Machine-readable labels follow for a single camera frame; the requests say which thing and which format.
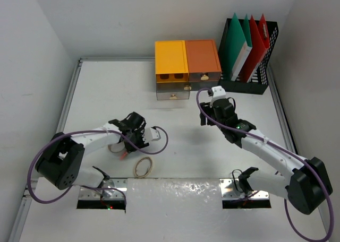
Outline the orange pen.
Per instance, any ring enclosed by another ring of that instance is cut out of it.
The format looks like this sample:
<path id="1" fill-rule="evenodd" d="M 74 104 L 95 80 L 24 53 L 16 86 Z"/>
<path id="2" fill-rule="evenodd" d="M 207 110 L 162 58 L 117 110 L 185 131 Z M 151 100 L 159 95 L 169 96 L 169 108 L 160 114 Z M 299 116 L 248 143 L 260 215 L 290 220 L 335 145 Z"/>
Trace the orange pen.
<path id="1" fill-rule="evenodd" d="M 129 153 L 127 151 L 125 151 L 121 157 L 120 157 L 120 160 L 123 160 Z"/>

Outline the green clip file folder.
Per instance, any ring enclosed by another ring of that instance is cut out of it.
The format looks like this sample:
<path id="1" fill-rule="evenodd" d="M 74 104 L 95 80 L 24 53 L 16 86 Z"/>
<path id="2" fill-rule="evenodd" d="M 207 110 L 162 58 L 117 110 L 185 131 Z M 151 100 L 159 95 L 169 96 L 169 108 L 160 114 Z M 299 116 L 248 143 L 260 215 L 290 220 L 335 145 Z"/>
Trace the green clip file folder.
<path id="1" fill-rule="evenodd" d="M 250 24 L 246 15 L 241 23 L 236 13 L 226 24 L 220 42 L 218 56 L 222 79 L 235 81 L 252 49 Z"/>

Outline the red clip file folder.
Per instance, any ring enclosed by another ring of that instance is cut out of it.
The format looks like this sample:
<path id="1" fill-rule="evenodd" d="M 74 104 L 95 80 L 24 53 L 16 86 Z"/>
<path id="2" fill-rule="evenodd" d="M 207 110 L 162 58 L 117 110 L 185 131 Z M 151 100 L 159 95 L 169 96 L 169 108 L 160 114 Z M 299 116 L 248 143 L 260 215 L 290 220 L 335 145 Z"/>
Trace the red clip file folder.
<path id="1" fill-rule="evenodd" d="M 240 71 L 240 81 L 249 83 L 269 49 L 269 32 L 265 15 L 257 23 L 253 16 L 250 22 L 252 49 Z"/>

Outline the transparent yellow drawer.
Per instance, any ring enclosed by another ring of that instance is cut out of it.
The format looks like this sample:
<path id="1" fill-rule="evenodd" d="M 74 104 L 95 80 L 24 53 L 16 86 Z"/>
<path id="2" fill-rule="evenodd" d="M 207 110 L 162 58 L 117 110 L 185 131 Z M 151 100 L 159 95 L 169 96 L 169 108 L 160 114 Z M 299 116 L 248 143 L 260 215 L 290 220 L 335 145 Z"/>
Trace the transparent yellow drawer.
<path id="1" fill-rule="evenodd" d="M 184 100 L 189 99 L 191 86 L 185 82 L 157 83 L 157 100 Z"/>

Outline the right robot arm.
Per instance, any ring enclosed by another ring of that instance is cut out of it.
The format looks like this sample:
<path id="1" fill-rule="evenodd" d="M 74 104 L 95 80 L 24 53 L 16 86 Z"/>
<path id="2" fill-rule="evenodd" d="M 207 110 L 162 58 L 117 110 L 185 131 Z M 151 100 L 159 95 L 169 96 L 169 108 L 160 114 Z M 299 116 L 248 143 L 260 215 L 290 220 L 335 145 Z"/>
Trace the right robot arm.
<path id="1" fill-rule="evenodd" d="M 229 99 L 219 99 L 213 104 L 201 102 L 199 109 L 201 125 L 216 125 L 230 143 L 255 154 L 279 172 L 274 176 L 257 167 L 248 168 L 234 184 L 239 193 L 267 191 L 290 201 L 303 214 L 311 214 L 333 193 L 325 164 L 320 159 L 294 157 L 255 125 L 239 119 Z"/>

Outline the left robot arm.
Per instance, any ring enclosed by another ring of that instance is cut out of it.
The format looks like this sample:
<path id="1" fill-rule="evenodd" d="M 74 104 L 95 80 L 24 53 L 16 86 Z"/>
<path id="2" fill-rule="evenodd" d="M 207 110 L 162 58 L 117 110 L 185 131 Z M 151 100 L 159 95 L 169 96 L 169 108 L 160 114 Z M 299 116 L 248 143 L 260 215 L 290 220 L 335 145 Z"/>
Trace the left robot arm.
<path id="1" fill-rule="evenodd" d="M 130 143 L 123 143 L 122 135 L 142 149 L 149 144 L 143 138 L 146 120 L 136 112 L 123 120 L 113 119 L 92 132 L 80 133 L 57 139 L 64 133 L 56 134 L 52 145 L 43 151 L 35 169 L 58 189 L 72 185 L 98 188 L 105 175 L 96 168 L 82 168 L 83 157 L 103 147 L 113 145 L 118 150 L 135 151 Z"/>

